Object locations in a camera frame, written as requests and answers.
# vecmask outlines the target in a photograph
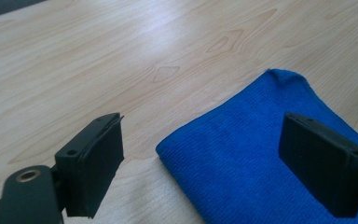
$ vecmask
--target wood grain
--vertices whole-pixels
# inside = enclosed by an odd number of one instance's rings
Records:
[[[201,223],[155,147],[270,67],[358,131],[358,1],[49,0],[0,16],[0,194],[120,112],[126,160],[96,218],[65,222]]]

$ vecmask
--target towel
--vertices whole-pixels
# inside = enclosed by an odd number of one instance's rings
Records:
[[[278,69],[158,144],[160,159],[207,223],[358,223],[358,216],[330,215],[280,160],[286,111],[358,144],[358,133],[305,78]]]

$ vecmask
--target screw hole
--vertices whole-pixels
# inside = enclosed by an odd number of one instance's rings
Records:
[[[353,151],[352,153],[353,153],[353,155],[358,156],[358,151]]]
[[[16,177],[16,180],[18,182],[24,183],[37,178],[39,175],[40,175],[40,171],[38,170],[24,171]]]
[[[66,152],[66,154],[70,155],[70,156],[73,156],[76,154],[76,150],[69,150]]]

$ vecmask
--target blue microfiber towel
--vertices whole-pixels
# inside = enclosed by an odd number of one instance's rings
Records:
[[[358,223],[334,218],[278,156],[284,112],[314,118],[358,144],[301,75],[268,70],[181,127],[157,153],[208,223]]]

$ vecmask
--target table surface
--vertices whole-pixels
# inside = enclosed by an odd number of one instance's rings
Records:
[[[271,67],[358,132],[358,1],[48,0],[0,16],[0,195],[120,112],[126,160],[96,217],[65,222],[201,223],[155,147]]]

